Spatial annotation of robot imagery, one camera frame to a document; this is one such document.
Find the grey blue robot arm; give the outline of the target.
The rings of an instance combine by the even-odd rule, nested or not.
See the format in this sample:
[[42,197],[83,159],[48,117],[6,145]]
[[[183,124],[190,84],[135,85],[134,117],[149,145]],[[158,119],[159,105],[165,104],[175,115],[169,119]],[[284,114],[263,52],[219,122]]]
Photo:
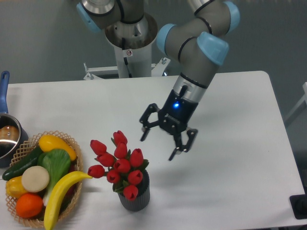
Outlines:
[[188,152],[198,133],[188,122],[229,51],[222,36],[240,22],[230,1],[191,0],[194,19],[158,28],[142,0],[82,0],[77,12],[92,32],[104,31],[113,46],[120,78],[150,77],[152,44],[182,66],[164,106],[150,104],[140,118],[142,139],[160,127],[175,141],[173,155]]

